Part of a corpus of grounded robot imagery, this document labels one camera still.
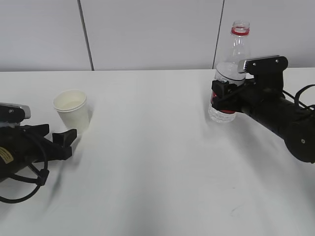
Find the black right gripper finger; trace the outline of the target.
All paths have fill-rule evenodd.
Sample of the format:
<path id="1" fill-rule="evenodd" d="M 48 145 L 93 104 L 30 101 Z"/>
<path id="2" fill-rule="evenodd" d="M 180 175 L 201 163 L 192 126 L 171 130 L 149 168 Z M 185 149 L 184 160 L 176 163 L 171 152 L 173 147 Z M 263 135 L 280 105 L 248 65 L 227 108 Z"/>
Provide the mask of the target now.
<path id="1" fill-rule="evenodd" d="M 229 82 L 214 80 L 212 81 L 212 95 L 211 95 L 211 105 L 219 112 L 224 114 L 234 114 L 235 111 L 229 110 L 231 107 L 229 105 L 230 94 L 236 90 L 235 84 L 230 84 Z"/>

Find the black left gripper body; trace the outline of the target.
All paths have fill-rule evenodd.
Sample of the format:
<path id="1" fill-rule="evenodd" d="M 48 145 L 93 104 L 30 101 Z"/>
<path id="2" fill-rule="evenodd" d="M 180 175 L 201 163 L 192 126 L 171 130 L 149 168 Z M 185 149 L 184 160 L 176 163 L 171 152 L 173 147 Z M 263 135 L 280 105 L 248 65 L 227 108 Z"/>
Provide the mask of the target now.
<path id="1" fill-rule="evenodd" d="M 14 127 L 18 134 L 14 147 L 14 163 L 25 164 L 48 161 L 67 160 L 72 156 L 72 147 L 62 147 L 45 138 L 50 132 L 48 124 L 19 125 Z"/>

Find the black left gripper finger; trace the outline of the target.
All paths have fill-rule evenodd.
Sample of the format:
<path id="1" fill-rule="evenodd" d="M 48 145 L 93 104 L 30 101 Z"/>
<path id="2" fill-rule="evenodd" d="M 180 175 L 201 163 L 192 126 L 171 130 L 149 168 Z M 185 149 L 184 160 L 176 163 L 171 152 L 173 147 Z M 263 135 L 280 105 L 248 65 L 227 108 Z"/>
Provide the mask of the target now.
<path id="1" fill-rule="evenodd" d="M 77 138 L 76 129 L 70 129 L 66 132 L 52 134 L 53 143 L 58 144 L 64 148 L 71 146 L 72 143 L 76 140 L 76 138 Z"/>

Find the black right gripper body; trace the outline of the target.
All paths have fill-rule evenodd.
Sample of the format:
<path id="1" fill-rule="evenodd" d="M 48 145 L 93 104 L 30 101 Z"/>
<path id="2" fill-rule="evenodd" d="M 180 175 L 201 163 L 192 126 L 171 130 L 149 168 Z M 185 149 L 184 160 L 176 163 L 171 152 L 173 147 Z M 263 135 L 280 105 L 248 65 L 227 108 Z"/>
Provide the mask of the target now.
<path id="1" fill-rule="evenodd" d="M 284 114 L 283 86 L 283 79 L 246 79 L 236 93 L 239 111 L 248 115 Z"/>

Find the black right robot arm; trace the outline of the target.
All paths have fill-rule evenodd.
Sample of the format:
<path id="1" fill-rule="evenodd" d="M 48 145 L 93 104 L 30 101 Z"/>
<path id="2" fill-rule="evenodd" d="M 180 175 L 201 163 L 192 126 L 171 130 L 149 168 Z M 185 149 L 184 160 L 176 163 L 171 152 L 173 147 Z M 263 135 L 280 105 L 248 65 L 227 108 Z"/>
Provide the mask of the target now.
<path id="1" fill-rule="evenodd" d="M 213 81 L 212 106 L 217 110 L 243 113 L 284 140 L 288 151 L 298 160 L 315 162 L 315 107 L 299 101 L 312 85 L 300 89 L 293 102 L 285 99 L 283 83 L 249 79 L 236 86 Z"/>

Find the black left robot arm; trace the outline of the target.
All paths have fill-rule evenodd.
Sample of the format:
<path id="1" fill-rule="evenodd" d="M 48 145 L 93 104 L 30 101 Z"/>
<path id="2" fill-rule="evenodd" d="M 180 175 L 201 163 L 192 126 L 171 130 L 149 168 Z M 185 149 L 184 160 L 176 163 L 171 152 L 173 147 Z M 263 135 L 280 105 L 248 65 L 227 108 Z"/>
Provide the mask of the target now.
<path id="1" fill-rule="evenodd" d="M 32 163 L 67 160 L 72 156 L 72 143 L 77 130 L 53 133 L 48 124 L 0 128 L 0 180 L 3 181 Z"/>

